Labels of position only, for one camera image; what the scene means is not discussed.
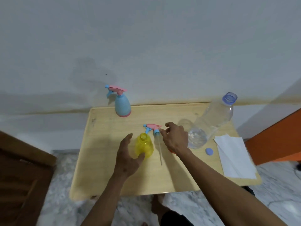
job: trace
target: yellow bottle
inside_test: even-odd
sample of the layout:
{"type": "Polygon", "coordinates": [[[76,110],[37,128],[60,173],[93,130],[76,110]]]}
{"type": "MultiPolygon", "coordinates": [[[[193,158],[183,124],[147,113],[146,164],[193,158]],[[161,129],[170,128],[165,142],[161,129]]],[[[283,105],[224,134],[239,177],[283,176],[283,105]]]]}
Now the yellow bottle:
{"type": "Polygon", "coordinates": [[[146,133],[141,133],[136,139],[136,155],[138,156],[143,152],[145,153],[145,159],[150,157],[153,153],[153,143],[146,133]]]}

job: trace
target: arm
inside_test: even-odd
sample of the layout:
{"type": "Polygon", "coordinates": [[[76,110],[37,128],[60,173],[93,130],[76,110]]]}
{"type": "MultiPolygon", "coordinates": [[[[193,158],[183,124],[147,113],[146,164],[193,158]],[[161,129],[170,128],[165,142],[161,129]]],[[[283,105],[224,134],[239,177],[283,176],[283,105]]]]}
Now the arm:
{"type": "Polygon", "coordinates": [[[195,182],[225,225],[286,225],[252,194],[216,172],[198,157],[188,145],[188,133],[173,122],[160,130],[166,146],[184,163],[195,182]]]}
{"type": "Polygon", "coordinates": [[[145,156],[142,153],[137,159],[130,157],[128,145],[132,136],[132,133],[128,134],[120,142],[113,175],[81,226],[111,225],[122,186],[126,179],[137,171],[145,156]]]}

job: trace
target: left hand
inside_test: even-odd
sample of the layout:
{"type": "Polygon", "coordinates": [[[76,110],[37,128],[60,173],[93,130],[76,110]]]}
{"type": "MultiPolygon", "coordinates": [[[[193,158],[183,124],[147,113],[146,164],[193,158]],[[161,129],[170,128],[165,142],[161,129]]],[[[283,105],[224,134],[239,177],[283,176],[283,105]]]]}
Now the left hand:
{"type": "Polygon", "coordinates": [[[133,133],[130,133],[120,142],[116,156],[114,175],[125,179],[138,170],[145,157],[145,153],[140,154],[137,159],[130,157],[128,145],[131,142],[132,136],[133,133]]]}

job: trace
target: white tissue paper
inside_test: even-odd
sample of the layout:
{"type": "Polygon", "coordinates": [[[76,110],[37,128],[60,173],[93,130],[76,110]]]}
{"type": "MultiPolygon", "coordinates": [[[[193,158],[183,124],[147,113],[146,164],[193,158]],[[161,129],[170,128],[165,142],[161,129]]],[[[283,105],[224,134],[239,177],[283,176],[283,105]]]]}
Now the white tissue paper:
{"type": "Polygon", "coordinates": [[[241,137],[216,136],[214,141],[226,177],[256,179],[256,168],[241,137]]]}

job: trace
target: table top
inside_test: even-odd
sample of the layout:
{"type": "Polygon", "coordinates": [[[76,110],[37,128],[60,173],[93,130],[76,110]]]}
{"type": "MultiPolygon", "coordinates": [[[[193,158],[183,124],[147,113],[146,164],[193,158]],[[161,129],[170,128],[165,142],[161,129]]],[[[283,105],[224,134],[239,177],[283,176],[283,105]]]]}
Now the table top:
{"type": "MultiPolygon", "coordinates": [[[[143,124],[159,124],[164,127],[166,122],[173,121],[175,124],[183,125],[185,130],[189,130],[197,115],[202,115],[207,106],[208,103],[132,106],[132,113],[126,118],[119,117],[115,113],[114,107],[92,108],[79,152],[70,198],[84,200],[102,194],[114,171],[120,141],[127,134],[133,133],[132,141],[129,144],[129,153],[136,158],[135,139],[145,132],[143,124]]],[[[225,134],[238,137],[231,121],[215,133],[216,136],[225,134]]],[[[162,136],[160,136],[160,144],[163,165],[160,165],[158,143],[154,142],[152,131],[149,136],[154,143],[155,150],[151,157],[144,160],[138,171],[127,179],[121,195],[200,190],[181,160],[168,151],[162,141],[162,136]]],[[[203,147],[193,149],[192,152],[223,175],[217,146],[212,138],[203,147]],[[212,156],[205,153],[206,148],[213,149],[212,156]]],[[[260,184],[261,178],[258,173],[256,173],[256,177],[257,179],[229,179],[240,186],[247,186],[260,184]]]]}

